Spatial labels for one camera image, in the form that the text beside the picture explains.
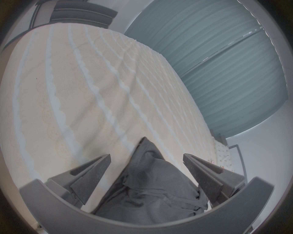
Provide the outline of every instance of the curtain fold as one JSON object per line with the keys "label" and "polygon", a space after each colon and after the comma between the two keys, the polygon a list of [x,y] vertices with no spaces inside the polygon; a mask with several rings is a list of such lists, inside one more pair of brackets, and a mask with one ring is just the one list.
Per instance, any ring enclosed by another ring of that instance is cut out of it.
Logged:
{"label": "curtain fold", "polygon": [[236,0],[154,0],[125,35],[167,59],[215,134],[243,132],[288,99],[271,40]]}

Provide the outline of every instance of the folded clothing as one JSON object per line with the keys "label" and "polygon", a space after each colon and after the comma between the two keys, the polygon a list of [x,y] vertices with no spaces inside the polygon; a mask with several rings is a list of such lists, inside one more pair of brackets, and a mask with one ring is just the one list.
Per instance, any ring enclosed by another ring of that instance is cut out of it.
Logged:
{"label": "folded clothing", "polygon": [[144,137],[94,214],[149,225],[201,214],[207,209],[207,202],[203,190],[165,161],[156,146]]}

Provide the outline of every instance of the dark gray garment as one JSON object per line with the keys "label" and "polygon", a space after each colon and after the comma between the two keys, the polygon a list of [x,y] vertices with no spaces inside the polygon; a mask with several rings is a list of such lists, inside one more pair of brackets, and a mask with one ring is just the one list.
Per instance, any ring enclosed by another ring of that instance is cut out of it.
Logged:
{"label": "dark gray garment", "polygon": [[134,224],[165,223],[201,214],[208,198],[142,138],[95,215]]}

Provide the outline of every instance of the curtain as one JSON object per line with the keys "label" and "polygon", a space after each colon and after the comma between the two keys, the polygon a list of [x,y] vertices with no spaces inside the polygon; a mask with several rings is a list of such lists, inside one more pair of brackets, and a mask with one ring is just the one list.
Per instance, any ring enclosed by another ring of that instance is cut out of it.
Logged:
{"label": "curtain", "polygon": [[288,99],[271,40],[236,0],[154,0],[125,35],[167,59],[215,134],[243,132]]}

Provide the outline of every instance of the mattress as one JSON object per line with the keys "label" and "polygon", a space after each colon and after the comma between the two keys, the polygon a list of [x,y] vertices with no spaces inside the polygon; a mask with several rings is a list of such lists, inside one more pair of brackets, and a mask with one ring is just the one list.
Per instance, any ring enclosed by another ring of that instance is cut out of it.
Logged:
{"label": "mattress", "polygon": [[108,29],[57,23],[27,33],[5,69],[0,108],[1,150],[18,188],[111,154],[85,211],[144,136],[195,184],[183,154],[216,161],[210,131],[166,59]]}

